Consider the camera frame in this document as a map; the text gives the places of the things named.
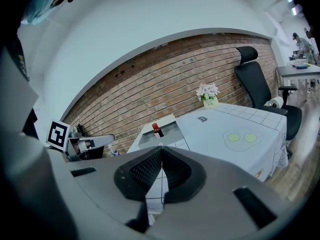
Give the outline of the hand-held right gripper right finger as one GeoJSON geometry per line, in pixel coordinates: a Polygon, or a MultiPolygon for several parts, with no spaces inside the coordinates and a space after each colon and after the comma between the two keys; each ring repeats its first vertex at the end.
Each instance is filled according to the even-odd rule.
{"type": "Polygon", "coordinates": [[[271,240],[290,202],[240,167],[191,151],[163,147],[168,192],[149,228],[157,240],[271,240]]]}

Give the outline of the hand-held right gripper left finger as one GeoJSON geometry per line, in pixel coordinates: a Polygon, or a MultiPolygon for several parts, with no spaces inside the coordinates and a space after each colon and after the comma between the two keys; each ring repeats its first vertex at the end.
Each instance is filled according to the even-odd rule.
{"type": "Polygon", "coordinates": [[[48,150],[59,193],[72,217],[79,240],[155,240],[150,229],[128,227],[142,202],[123,196],[114,182],[117,168],[151,151],[145,148],[112,158],[65,162],[57,150],[48,150]]]}

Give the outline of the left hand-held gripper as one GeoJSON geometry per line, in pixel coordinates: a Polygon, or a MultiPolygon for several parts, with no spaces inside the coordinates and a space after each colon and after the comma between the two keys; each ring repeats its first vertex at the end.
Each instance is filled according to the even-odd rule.
{"type": "Polygon", "coordinates": [[[61,121],[53,120],[47,134],[46,143],[64,154],[70,162],[101,159],[104,146],[115,140],[113,134],[88,137],[83,136],[79,126],[72,127],[61,121]]]}

